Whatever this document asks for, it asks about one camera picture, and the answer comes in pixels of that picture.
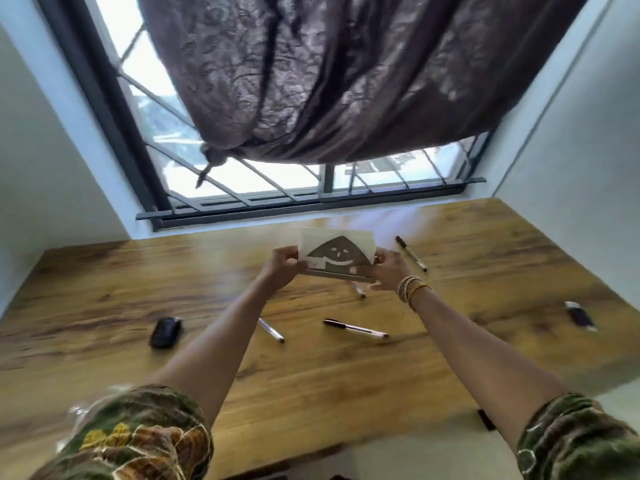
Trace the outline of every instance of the wooden tabletop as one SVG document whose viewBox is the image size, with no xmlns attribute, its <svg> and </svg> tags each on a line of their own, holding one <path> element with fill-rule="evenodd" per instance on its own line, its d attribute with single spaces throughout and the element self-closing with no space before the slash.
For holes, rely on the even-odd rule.
<svg viewBox="0 0 640 480">
<path fill-rule="evenodd" d="M 640 355 L 635 309 L 495 199 L 48 251 L 0 324 L 6 478 L 26 478 L 53 454 L 70 428 L 69 407 L 110 385 L 139 383 L 168 359 L 147 345 L 157 318 L 183 318 L 184 347 L 258 274 L 269 250 L 296 244 L 305 226 L 371 229 L 389 248 L 402 236 L 450 304 L 564 377 Z M 573 325 L 566 300 L 581 303 L 600 332 Z M 299 276 L 262 316 L 286 343 L 256 329 L 213 429 L 210 479 L 476 407 L 391 293 L 361 301 L 347 282 Z M 328 328 L 324 318 L 391 337 Z"/>
</svg>

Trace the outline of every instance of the smiley face drawing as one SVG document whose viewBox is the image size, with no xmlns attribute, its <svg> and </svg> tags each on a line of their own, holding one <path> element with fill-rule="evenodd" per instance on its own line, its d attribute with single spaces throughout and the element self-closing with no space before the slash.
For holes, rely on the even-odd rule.
<svg viewBox="0 0 640 480">
<path fill-rule="evenodd" d="M 345 236 L 338 236 L 311 251 L 310 258 L 322 258 L 325 271 L 348 274 L 351 266 L 370 266 L 369 259 Z"/>
</svg>

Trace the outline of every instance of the hand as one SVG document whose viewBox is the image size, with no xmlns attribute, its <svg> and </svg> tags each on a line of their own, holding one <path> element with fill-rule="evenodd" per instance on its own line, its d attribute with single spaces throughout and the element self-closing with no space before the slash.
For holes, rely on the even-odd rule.
<svg viewBox="0 0 640 480">
<path fill-rule="evenodd" d="M 306 261 L 290 262 L 288 259 L 298 259 L 297 246 L 283 246 L 271 252 L 270 259 L 262 266 L 257 282 L 271 296 L 276 291 L 287 286 L 296 275 L 308 268 Z"/>
<path fill-rule="evenodd" d="M 371 277 L 379 281 L 379 283 L 370 285 L 369 289 L 396 291 L 403 278 L 414 274 L 402 255 L 396 251 L 377 248 L 376 256 L 379 264 L 373 266 Z M 366 269 L 370 268 L 352 267 L 349 272 L 351 274 L 360 274 Z"/>
</svg>

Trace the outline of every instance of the window frame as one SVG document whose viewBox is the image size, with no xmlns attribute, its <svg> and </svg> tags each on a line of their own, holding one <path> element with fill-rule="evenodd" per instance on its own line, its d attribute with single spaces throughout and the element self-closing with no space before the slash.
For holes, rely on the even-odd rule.
<svg viewBox="0 0 640 480">
<path fill-rule="evenodd" d="M 250 207 L 229 194 L 178 199 L 172 205 L 171 192 L 147 147 L 148 142 L 139 128 L 140 115 L 132 108 L 134 96 L 130 81 L 119 76 L 115 47 L 110 42 L 106 24 L 95 0 L 36 0 L 58 40 L 67 61 L 84 92 L 96 120 L 113 149 L 133 191 L 143 208 L 138 220 L 148 219 L 154 230 L 199 225 L 221 221 L 276 216 L 313 210 L 328 210 L 361 205 L 377 205 L 425 198 L 453 196 L 464 192 L 472 183 L 484 182 L 472 177 L 493 131 L 476 136 L 464 159 L 450 176 L 393 184 L 373 184 L 352 187 L 351 191 L 334 189 L 335 166 L 321 166 L 317 187 L 294 189 L 290 199 L 277 190 L 242 193 Z M 461 152 L 466 149 L 460 144 Z"/>
</svg>

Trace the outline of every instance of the sleeve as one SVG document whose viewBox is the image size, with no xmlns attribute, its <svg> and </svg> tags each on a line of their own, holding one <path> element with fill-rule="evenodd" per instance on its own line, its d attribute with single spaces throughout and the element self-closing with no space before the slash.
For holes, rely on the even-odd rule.
<svg viewBox="0 0 640 480">
<path fill-rule="evenodd" d="M 525 480 L 640 479 L 637 433 L 578 394 L 540 408 L 518 441 L 516 457 Z"/>
<path fill-rule="evenodd" d="M 199 480 L 212 455 L 198 405 L 170 387 L 147 385 L 101 407 L 31 480 Z"/>
</svg>

